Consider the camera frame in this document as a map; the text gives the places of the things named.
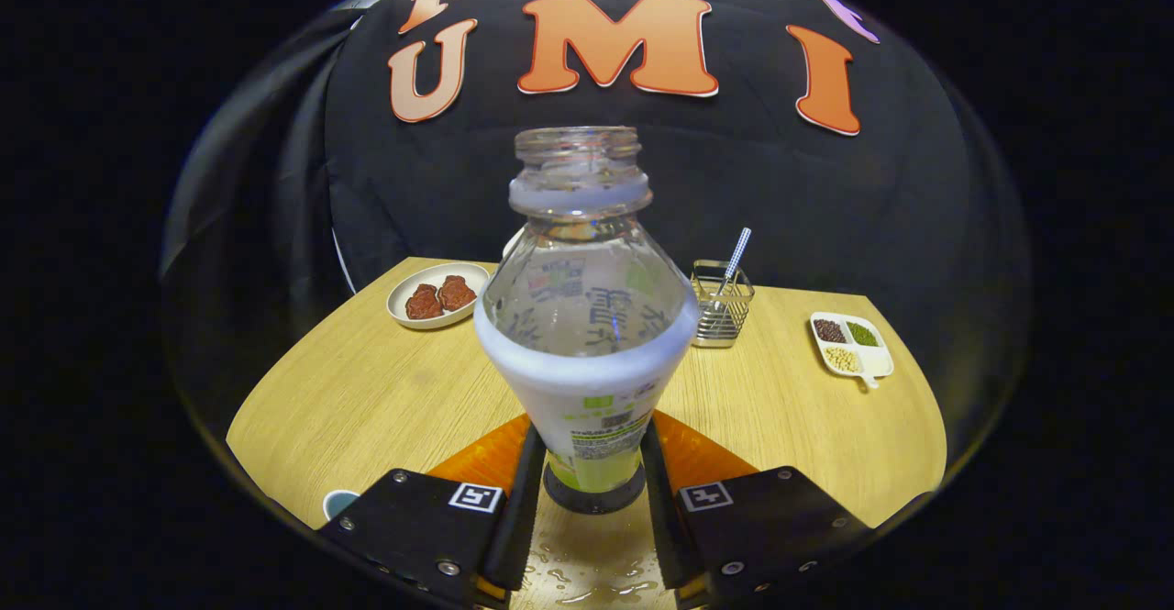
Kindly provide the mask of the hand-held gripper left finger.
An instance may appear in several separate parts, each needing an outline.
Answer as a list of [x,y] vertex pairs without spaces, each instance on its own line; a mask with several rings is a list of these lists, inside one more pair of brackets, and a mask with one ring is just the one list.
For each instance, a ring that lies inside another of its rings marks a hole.
[[406,609],[507,609],[522,589],[545,448],[526,427],[502,482],[393,469],[317,530],[335,554],[406,594]]

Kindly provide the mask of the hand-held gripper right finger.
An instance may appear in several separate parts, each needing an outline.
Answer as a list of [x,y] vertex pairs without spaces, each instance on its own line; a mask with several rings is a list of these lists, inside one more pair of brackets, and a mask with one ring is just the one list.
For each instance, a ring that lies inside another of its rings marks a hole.
[[875,535],[791,465],[675,489],[657,427],[641,448],[659,571],[679,609],[749,609]]

